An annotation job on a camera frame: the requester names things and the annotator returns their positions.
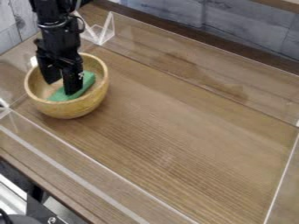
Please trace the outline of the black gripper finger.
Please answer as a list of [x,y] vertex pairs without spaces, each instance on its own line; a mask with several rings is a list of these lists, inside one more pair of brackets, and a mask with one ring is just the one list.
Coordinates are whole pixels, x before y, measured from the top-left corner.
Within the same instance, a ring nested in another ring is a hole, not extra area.
[[45,82],[52,84],[61,78],[60,68],[57,67],[57,60],[53,57],[37,55],[37,63]]
[[63,86],[67,95],[76,93],[83,86],[83,66],[67,66],[61,70]]

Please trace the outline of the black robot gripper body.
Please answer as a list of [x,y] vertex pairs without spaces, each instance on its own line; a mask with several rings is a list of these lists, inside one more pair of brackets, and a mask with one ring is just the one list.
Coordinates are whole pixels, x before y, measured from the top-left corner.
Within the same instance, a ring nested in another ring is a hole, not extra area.
[[40,67],[81,67],[79,47],[85,26],[72,14],[77,0],[29,0],[29,4],[41,30],[41,38],[33,41]]

